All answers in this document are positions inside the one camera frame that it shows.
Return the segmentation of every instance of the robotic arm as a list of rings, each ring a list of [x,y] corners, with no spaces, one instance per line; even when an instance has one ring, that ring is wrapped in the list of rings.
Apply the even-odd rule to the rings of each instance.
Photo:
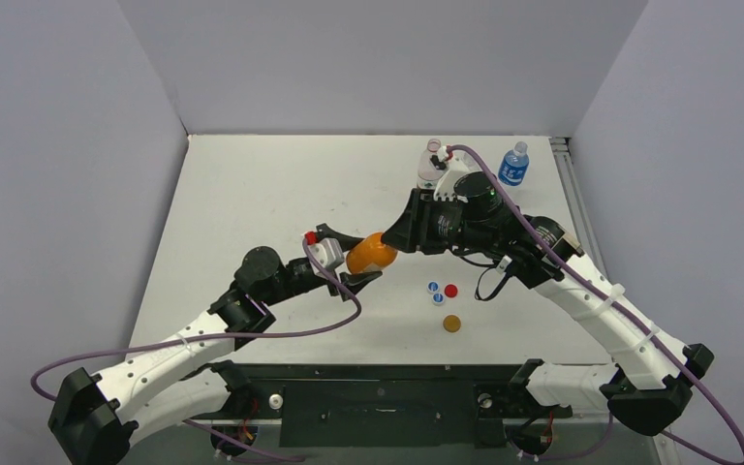
[[[437,184],[412,190],[403,214],[384,232],[382,242],[404,253],[483,254],[504,273],[502,282],[515,277],[555,302],[612,356],[613,362],[606,365],[581,366],[530,359],[511,378],[510,387],[525,390],[542,408],[608,409],[638,433],[654,436],[663,431],[682,414],[692,383],[658,350],[652,336],[659,333],[670,353],[697,377],[711,365],[711,352],[702,344],[685,345],[646,319],[623,296],[622,286],[609,283],[576,239],[555,221],[524,215],[563,263],[609,298],[589,293],[524,228],[496,192],[490,174],[450,150],[439,153],[434,166],[442,175]],[[332,274],[344,262],[344,252],[361,241],[327,225],[307,234],[309,252]],[[337,279],[357,293],[381,275],[341,273]],[[129,447],[153,432],[222,409],[246,380],[228,369],[230,361],[213,360],[240,349],[251,338],[187,339],[263,333],[275,322],[267,306],[322,286],[332,295],[340,294],[309,259],[283,264],[269,247],[252,249],[230,288],[157,350],[92,375],[83,368],[68,375],[55,398],[50,430],[74,463],[117,463]],[[643,334],[613,308],[614,302],[625,305],[651,328],[650,333]]]

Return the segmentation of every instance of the bottle label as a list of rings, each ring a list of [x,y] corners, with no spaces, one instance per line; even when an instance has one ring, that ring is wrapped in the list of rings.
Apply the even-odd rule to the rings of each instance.
[[[498,178],[500,178],[501,182],[504,184],[516,186],[523,181],[523,176],[526,175],[526,170],[528,168],[529,165],[526,165],[525,167],[513,167],[510,164],[503,162],[501,163],[501,168],[498,172]]]

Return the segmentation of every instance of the gray wall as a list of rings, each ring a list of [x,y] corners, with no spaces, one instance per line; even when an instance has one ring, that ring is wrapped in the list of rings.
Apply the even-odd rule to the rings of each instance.
[[[646,0],[119,0],[190,133],[570,135]]]
[[[650,1],[573,153],[609,274],[659,325],[714,350],[705,381],[744,429],[744,2]],[[676,425],[738,457],[699,396]]]
[[[113,0],[0,2],[0,464],[66,462],[29,377],[129,340],[185,145]]]

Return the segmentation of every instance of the white table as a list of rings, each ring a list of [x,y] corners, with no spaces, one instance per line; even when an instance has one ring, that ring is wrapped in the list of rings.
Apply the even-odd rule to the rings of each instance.
[[[302,257],[301,235],[321,223],[358,236],[387,229],[415,186],[427,136],[194,136],[158,248],[131,345],[159,341],[223,293],[244,254],[259,245]],[[521,209],[567,229],[572,217],[545,137],[444,136],[473,147],[494,171],[519,140],[530,169],[509,188]],[[490,302],[473,298],[480,269],[450,254],[399,254],[359,294],[361,317],[327,334],[257,340],[232,354],[252,363],[510,364],[540,357],[605,363],[609,357],[566,313],[512,279]],[[489,292],[497,276],[487,274]],[[452,282],[457,298],[434,306],[426,283]],[[325,326],[350,315],[318,289],[270,308],[273,332]],[[448,314],[463,323],[448,333]]]

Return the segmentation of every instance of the purple cable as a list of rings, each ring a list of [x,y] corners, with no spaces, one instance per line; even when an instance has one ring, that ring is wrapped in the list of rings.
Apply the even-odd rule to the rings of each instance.
[[[605,443],[607,443],[609,438],[611,438],[611,430],[613,427],[614,427],[614,416],[612,414],[608,414],[608,423],[606,424],[604,436],[601,438],[600,441],[595,443],[595,445],[592,446],[591,448],[582,450],[580,452],[562,453],[560,455],[538,455],[538,460],[540,462],[554,461],[554,460],[577,460],[578,458],[583,458],[585,456],[591,455],[595,453],[596,451],[598,451],[598,449],[605,446]],[[509,439],[509,444],[511,444],[517,449],[520,449],[512,442],[511,439]],[[524,451],[521,451],[521,452],[523,453],[523,457],[525,458],[531,458],[531,459],[535,458],[535,455],[526,453]]]
[[[598,298],[602,300],[608,299],[608,295],[604,294],[601,290],[596,288],[592,283],[590,283],[588,280],[580,276],[574,269],[572,269],[571,266],[567,265],[566,262],[563,261],[557,254],[552,251],[551,247],[546,244],[546,242],[540,237],[540,235],[535,231],[535,228],[529,223],[526,218],[523,217],[523,215],[520,213],[520,209],[517,207],[517,205],[514,204],[512,199],[509,197],[509,194],[506,193],[506,190],[503,189],[503,187],[498,182],[497,178],[495,177],[494,173],[492,173],[491,170],[489,170],[489,166],[486,165],[486,163],[483,161],[480,155],[478,155],[475,150],[472,148],[466,146],[466,145],[451,145],[447,147],[447,153],[451,154],[454,150],[462,150],[469,154],[475,162],[478,163],[480,166],[480,169],[486,174],[486,177],[489,179],[489,182],[492,184],[492,186],[495,188],[495,191],[503,198],[503,201],[506,203],[506,206],[511,210],[511,213],[514,214],[514,217],[517,218],[517,220],[520,222],[520,224],[523,226],[523,229],[526,230],[527,233],[529,233],[533,239],[535,239],[535,242],[538,243],[539,246],[545,251],[546,255],[549,257],[550,260],[552,260],[555,264],[561,267],[564,271],[569,273],[572,278],[580,283],[581,286],[586,288],[589,292],[596,295]],[[619,302],[613,302],[612,307],[623,314],[624,317],[626,317],[630,322],[632,322],[635,326],[637,326],[638,329],[640,329],[643,334],[649,334],[651,332],[651,329],[649,326],[647,326],[644,322],[642,322],[638,317],[636,317],[628,308],[621,305]],[[714,410],[717,411],[718,414],[720,414],[720,417],[723,419],[723,421],[726,422],[726,425],[728,426],[728,429],[731,430],[731,433],[734,434],[734,439],[737,440],[737,444],[740,446],[740,451],[743,453],[743,461],[742,462],[731,462],[728,460],[725,460],[724,458],[718,457],[717,455],[712,454],[711,452],[708,452],[706,450],[703,450],[688,441],[678,438],[677,436],[671,434],[668,431],[664,431],[663,434],[667,438],[671,439],[672,441],[677,442],[681,446],[684,446],[688,448],[689,450],[693,450],[694,452],[702,455],[705,458],[708,458],[709,460],[719,463],[721,465],[744,465],[744,435],[743,432],[740,431],[740,427],[737,426],[736,421],[734,421],[734,418],[729,415],[729,412],[726,411],[726,408],[723,407],[723,405],[720,403],[720,401],[717,400],[717,398],[714,396],[714,394],[706,387],[703,382],[695,376],[694,373],[692,373],[688,368],[686,368],[686,365],[683,364],[682,361],[680,361],[674,354],[666,347],[666,344],[664,344],[658,336],[652,337],[652,343],[655,345],[655,347],[663,353],[666,358],[668,358],[669,361],[671,361],[674,366],[676,366],[681,373],[683,373],[686,378],[689,379],[689,381],[692,382],[693,385],[695,385],[695,388],[700,391],[701,394],[703,394],[703,397],[706,398],[706,400],[709,401],[712,407],[714,407]]]
[[[90,358],[98,358],[98,357],[110,357],[110,356],[122,356],[126,354],[135,354],[138,352],[150,352],[150,351],[157,351],[160,349],[164,349],[166,347],[172,347],[172,346],[181,346],[185,343],[189,342],[199,342],[199,341],[209,341],[214,339],[237,339],[237,338],[244,338],[244,339],[280,339],[285,337],[303,337],[303,336],[312,336],[315,334],[322,334],[328,331],[332,331],[333,329],[337,329],[341,326],[346,326],[349,323],[353,322],[357,319],[357,317],[360,316],[360,300],[357,299],[357,296],[352,293],[349,289],[347,289],[346,286],[343,285],[343,283],[340,282],[331,272],[326,270],[323,265],[318,263],[318,260],[315,259],[315,257],[312,255],[312,252],[309,250],[309,246],[306,243],[306,239],[303,239],[303,253],[306,255],[306,258],[309,259],[309,262],[315,266],[318,271],[323,274],[323,276],[326,278],[327,281],[332,283],[336,288],[338,288],[338,291],[343,293],[345,296],[347,296],[356,307],[355,313],[347,317],[346,319],[324,327],[319,327],[317,329],[308,329],[305,331],[295,331],[295,332],[225,332],[225,333],[219,333],[219,334],[204,334],[200,336],[192,336],[187,337],[185,339],[177,339],[174,341],[165,341],[165,342],[158,342],[155,344],[147,344],[145,346],[137,346],[137,347],[130,347],[127,349],[109,349],[106,351],[97,351],[97,352],[90,352],[87,354],[79,354],[77,356],[68,356],[65,358],[61,358],[60,360],[56,360],[52,363],[49,363],[45,366],[43,366],[40,370],[33,373],[33,376],[30,378],[30,386],[34,391],[36,391],[37,394],[42,396],[44,399],[55,401],[55,396],[50,394],[49,392],[45,391],[41,386],[39,386],[38,380],[41,377],[41,375],[45,374],[47,371],[57,368],[61,365],[66,365],[68,363],[73,363],[76,361],[81,360],[87,360]],[[266,309],[264,308],[264,305],[262,303],[256,303],[252,298],[250,297],[250,301],[252,301],[256,306],[259,307],[259,309],[262,312],[266,312]]]
[[[285,455],[279,455],[277,453],[273,452],[267,452],[266,450],[261,449],[255,449],[252,446],[247,446],[244,443],[236,440],[235,438],[231,438],[227,436],[226,434],[215,430],[215,428],[212,428],[211,426],[207,426],[205,424],[200,424],[196,421],[192,421],[191,419],[185,419],[184,422],[186,424],[189,424],[190,426],[195,426],[196,428],[206,431],[207,433],[221,438],[222,441],[226,441],[234,446],[237,446],[241,449],[244,449],[249,452],[256,453],[258,455],[263,455],[264,457],[268,457],[270,460],[263,460],[263,459],[249,459],[249,458],[239,458],[239,457],[233,457],[232,460],[235,462],[241,462],[241,463],[272,463],[272,462],[295,462],[300,463],[304,460],[306,460],[306,457],[301,457],[299,455],[296,456],[285,456]]]

